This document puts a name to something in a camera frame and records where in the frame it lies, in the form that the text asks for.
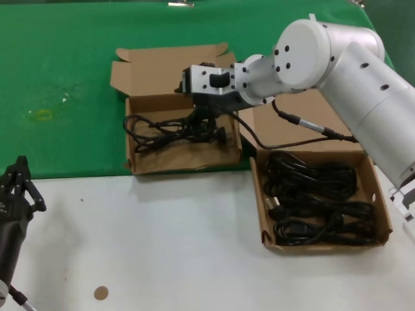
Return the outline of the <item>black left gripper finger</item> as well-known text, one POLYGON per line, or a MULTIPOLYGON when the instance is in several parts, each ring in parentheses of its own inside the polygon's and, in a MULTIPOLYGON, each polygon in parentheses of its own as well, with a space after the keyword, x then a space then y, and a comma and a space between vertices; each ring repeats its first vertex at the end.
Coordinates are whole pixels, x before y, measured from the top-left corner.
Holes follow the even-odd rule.
POLYGON ((5 173, 3 174, 3 194, 9 195, 14 191, 15 195, 22 195, 22 165, 23 156, 20 155, 13 165, 6 168, 5 173))
POLYGON ((39 190, 33 184, 31 180, 31 173, 29 169, 29 163, 26 156, 19 157, 20 169, 19 173, 22 178, 22 189, 25 189, 30 197, 34 200, 34 205, 32 206, 32 211, 45 212, 46 204, 40 194, 39 190))

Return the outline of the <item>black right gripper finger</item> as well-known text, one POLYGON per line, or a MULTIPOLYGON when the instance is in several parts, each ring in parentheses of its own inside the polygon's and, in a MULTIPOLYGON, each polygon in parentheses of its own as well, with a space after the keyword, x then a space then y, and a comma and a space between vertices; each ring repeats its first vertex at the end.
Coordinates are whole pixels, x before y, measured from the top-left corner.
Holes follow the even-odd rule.
POLYGON ((212 112, 208 117, 208 132, 212 137, 220 137, 224 135, 224 127, 218 126, 217 116, 212 112))
POLYGON ((194 109, 189 115, 189 128, 191 130, 205 130, 206 111, 204 109, 194 109))

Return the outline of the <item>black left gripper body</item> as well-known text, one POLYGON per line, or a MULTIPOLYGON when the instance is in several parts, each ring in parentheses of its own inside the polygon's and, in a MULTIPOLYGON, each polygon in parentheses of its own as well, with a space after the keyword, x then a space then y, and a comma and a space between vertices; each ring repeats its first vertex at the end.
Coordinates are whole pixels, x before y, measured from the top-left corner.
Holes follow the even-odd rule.
POLYGON ((27 226, 32 219, 31 204, 25 198, 21 174, 1 185, 1 281, 13 279, 27 226))

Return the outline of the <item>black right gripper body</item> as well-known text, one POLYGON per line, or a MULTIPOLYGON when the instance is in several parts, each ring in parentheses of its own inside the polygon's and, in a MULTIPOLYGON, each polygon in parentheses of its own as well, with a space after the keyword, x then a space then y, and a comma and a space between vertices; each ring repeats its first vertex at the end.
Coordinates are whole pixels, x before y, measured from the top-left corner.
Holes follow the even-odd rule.
POLYGON ((208 107, 214 114, 239 111, 239 103, 234 95, 194 95, 193 104, 208 107))

